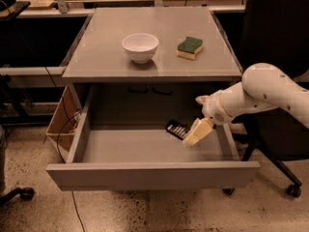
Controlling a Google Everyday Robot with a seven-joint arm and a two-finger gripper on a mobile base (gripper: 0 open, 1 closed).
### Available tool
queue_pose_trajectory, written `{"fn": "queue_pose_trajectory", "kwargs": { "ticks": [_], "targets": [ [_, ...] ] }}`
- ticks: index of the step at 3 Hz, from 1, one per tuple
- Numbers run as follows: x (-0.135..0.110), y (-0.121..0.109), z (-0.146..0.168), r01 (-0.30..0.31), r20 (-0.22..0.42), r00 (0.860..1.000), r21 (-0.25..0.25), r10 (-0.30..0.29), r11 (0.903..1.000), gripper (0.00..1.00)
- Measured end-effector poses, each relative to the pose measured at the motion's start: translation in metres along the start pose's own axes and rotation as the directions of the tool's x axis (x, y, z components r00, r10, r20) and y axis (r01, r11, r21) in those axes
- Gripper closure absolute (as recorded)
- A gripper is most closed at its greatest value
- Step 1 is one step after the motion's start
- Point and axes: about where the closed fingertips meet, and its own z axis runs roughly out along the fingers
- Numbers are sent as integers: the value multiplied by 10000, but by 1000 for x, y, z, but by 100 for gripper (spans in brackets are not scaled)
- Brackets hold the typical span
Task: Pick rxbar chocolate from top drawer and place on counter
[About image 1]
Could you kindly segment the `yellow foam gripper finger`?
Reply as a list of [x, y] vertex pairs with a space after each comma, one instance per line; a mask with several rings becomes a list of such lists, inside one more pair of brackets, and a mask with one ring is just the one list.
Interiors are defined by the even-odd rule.
[[209, 135], [213, 131], [214, 124], [211, 120], [207, 118], [199, 119], [197, 118], [189, 132], [186, 134], [183, 145], [186, 147], [191, 147], [198, 143], [201, 139]]
[[203, 105], [206, 100], [208, 99], [209, 97], [208, 96], [199, 96], [195, 99], [195, 101], [201, 105]]

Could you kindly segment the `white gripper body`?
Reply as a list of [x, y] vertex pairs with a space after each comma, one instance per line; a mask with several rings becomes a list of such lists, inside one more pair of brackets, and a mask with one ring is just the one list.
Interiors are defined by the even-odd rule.
[[215, 125], [223, 125], [232, 120], [232, 117], [225, 111], [220, 100], [220, 92], [208, 96], [209, 98], [203, 104], [202, 113]]

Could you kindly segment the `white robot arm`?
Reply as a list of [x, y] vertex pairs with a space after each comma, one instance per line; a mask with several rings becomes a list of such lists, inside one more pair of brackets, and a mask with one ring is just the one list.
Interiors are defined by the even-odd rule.
[[242, 114], [281, 108], [309, 128], [309, 91], [277, 67], [258, 63], [247, 68], [241, 82], [211, 95], [199, 96], [203, 119], [196, 119], [183, 140], [191, 147], [208, 136], [214, 126], [232, 122]]

